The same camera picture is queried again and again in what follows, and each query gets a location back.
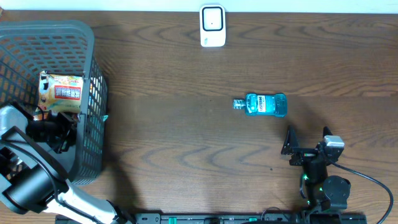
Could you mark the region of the yellow snack bag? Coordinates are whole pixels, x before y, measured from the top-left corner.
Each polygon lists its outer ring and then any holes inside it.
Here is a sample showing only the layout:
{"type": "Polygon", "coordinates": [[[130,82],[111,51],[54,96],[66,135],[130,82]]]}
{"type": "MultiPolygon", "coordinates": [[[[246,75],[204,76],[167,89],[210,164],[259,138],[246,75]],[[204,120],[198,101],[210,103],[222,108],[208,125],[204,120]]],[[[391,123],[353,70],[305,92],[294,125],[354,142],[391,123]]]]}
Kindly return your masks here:
{"type": "Polygon", "coordinates": [[[80,112],[82,93],[82,77],[40,72],[38,106],[43,111],[77,114],[80,112]]]}

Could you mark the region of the teal mouthwash bottle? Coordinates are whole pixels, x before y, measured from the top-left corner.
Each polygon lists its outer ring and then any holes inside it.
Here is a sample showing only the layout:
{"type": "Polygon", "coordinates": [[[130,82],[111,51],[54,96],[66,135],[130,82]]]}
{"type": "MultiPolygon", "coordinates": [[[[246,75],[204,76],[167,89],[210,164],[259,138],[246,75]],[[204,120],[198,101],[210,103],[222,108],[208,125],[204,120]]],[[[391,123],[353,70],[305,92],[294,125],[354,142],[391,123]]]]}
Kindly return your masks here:
{"type": "Polygon", "coordinates": [[[287,97],[283,93],[275,95],[258,95],[248,93],[244,99],[233,100],[233,108],[244,110],[248,116],[275,116],[283,118],[287,115],[287,97]]]}

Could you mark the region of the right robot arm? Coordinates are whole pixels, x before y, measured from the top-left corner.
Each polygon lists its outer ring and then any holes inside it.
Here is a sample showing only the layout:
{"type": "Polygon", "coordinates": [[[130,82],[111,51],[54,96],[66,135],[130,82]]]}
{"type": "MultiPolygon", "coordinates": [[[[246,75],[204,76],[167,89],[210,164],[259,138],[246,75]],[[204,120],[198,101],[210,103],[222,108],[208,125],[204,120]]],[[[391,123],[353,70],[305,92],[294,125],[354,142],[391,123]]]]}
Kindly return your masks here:
{"type": "Polygon", "coordinates": [[[300,166],[300,194],[308,199],[310,210],[315,212],[340,212],[347,208],[351,184],[347,179],[329,175],[327,167],[338,161],[345,144],[340,136],[323,128],[323,139],[313,148],[300,147],[293,127],[287,128],[281,154],[290,155],[289,164],[300,166]]]}

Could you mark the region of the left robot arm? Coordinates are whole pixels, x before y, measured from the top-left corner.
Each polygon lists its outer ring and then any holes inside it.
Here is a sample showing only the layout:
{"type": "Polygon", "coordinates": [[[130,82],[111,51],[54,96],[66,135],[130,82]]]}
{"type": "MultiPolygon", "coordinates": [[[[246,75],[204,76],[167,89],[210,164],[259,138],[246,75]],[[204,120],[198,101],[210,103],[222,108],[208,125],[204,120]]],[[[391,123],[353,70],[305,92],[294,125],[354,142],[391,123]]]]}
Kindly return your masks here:
{"type": "Polygon", "coordinates": [[[128,212],[74,185],[55,153],[75,144],[65,113],[35,119],[18,102],[1,105],[1,202],[11,211],[54,213],[56,223],[135,223],[128,212]]]}

